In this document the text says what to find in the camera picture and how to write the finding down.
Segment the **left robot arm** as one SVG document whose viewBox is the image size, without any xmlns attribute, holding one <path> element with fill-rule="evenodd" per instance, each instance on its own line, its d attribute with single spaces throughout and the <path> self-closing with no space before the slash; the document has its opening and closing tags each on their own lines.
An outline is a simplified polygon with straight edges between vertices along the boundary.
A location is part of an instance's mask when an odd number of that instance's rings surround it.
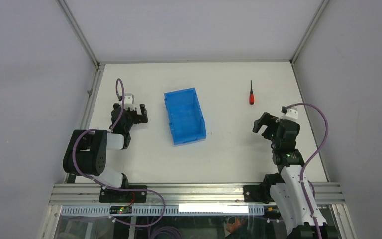
<svg viewBox="0 0 382 239">
<path fill-rule="evenodd" d="M 114 129 L 74 130 L 63 158 L 66 173 L 97 180 L 104 189 L 110 188 L 110 195 L 117 202 L 129 198 L 130 189 L 126 175 L 106 166 L 109 150 L 126 150 L 131 142 L 130 131 L 136 124 L 147 123 L 147 109 L 122 107 L 115 103 L 111 112 Z"/>
</svg>

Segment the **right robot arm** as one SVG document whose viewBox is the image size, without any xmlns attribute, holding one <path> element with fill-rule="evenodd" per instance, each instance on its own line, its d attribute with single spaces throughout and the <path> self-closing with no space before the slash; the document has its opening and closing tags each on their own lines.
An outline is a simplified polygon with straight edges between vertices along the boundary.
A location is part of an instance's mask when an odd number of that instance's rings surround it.
<svg viewBox="0 0 382 239">
<path fill-rule="evenodd" d="M 296 148 L 300 125 L 298 111 L 289 109 L 281 117 L 264 112 L 254 122 L 253 132 L 265 126 L 262 137 L 271 142 L 272 160 L 278 172 L 265 175 L 260 199 L 275 202 L 289 239 L 337 239 L 339 234 L 322 215 L 306 177 L 305 162 Z"/>
</svg>

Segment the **red black screwdriver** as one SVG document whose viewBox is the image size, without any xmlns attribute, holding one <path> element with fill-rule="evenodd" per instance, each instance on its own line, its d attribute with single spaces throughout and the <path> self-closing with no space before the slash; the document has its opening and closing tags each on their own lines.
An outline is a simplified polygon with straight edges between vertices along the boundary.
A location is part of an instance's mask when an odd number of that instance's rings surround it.
<svg viewBox="0 0 382 239">
<path fill-rule="evenodd" d="M 249 104 L 253 105 L 255 103 L 255 97 L 252 87 L 252 80 L 250 81 L 250 94 L 249 94 Z"/>
</svg>

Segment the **blue plastic bin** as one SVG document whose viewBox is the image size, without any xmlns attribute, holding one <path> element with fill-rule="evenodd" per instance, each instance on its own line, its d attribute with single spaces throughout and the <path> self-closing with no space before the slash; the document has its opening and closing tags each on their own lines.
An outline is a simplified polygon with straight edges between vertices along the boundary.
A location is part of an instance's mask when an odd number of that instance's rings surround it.
<svg viewBox="0 0 382 239">
<path fill-rule="evenodd" d="M 174 145 L 206 139 L 206 125 L 195 88 L 164 93 Z"/>
</svg>

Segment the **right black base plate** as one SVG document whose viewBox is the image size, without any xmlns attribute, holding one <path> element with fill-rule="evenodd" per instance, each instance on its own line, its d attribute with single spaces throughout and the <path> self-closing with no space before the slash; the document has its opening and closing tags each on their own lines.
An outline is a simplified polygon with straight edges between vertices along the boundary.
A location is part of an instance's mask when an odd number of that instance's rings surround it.
<svg viewBox="0 0 382 239">
<path fill-rule="evenodd" d="M 268 204 L 274 200 L 270 196 L 270 185 L 260 183 L 257 185 L 244 185 L 243 195 L 245 202 L 260 202 Z"/>
</svg>

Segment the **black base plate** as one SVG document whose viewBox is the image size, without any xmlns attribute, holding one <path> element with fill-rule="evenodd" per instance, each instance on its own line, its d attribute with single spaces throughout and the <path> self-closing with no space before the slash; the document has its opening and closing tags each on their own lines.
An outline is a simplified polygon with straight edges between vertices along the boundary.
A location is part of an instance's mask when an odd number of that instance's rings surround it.
<svg viewBox="0 0 382 239">
<path fill-rule="evenodd" d="M 274 200 L 270 196 L 270 185 L 260 183 L 257 185 L 244 185 L 243 195 L 245 202 L 260 202 L 268 204 Z"/>
<path fill-rule="evenodd" d="M 142 189 L 147 189 L 146 185 L 132 185 L 129 189 L 133 191 L 119 191 L 113 189 L 103 189 L 100 190 L 99 202 L 100 203 L 145 203 L 147 199 L 147 192 L 142 191 Z"/>
</svg>

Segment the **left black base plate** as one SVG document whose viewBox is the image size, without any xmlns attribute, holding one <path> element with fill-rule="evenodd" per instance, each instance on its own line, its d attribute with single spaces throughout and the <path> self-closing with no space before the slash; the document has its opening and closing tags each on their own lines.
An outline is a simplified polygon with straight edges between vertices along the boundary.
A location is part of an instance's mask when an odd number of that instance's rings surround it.
<svg viewBox="0 0 382 239">
<path fill-rule="evenodd" d="M 99 202 L 100 203 L 145 203 L 147 199 L 147 192 L 142 191 L 142 189 L 147 189 L 146 185 L 132 185 L 129 189 L 133 191 L 119 191 L 113 189 L 103 189 L 100 190 Z"/>
</svg>

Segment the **aluminium frame rail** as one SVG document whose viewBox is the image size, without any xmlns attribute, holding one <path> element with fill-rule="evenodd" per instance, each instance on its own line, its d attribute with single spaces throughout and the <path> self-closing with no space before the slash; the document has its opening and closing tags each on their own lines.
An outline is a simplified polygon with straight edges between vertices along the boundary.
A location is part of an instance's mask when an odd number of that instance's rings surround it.
<svg viewBox="0 0 382 239">
<path fill-rule="evenodd" d="M 141 205 L 160 205 L 160 193 L 167 205 L 182 203 L 223 203 L 230 205 L 262 204 L 245 202 L 243 186 L 246 183 L 149 183 L 147 199 Z M 127 205 L 129 203 L 100 203 L 101 187 L 95 183 L 55 184 L 51 193 L 50 205 Z"/>
</svg>

